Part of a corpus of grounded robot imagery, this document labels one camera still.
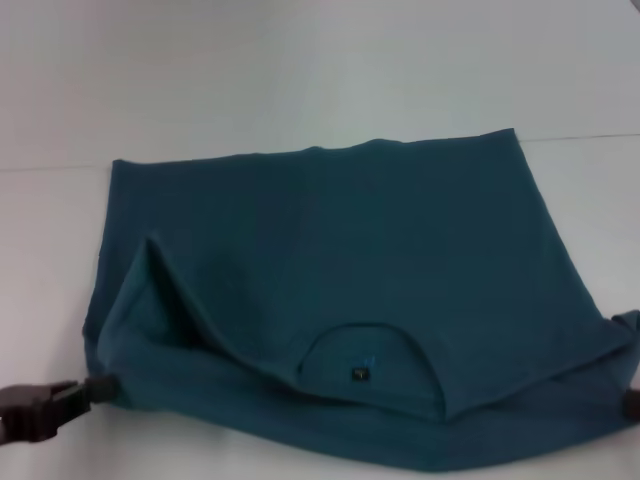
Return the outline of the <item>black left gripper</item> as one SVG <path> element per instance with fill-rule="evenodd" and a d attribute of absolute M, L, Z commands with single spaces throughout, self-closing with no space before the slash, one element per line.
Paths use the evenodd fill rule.
<path fill-rule="evenodd" d="M 1 443 L 38 443 L 91 411 L 93 404 L 115 399 L 113 375 L 50 385 L 12 385 L 1 389 Z"/>

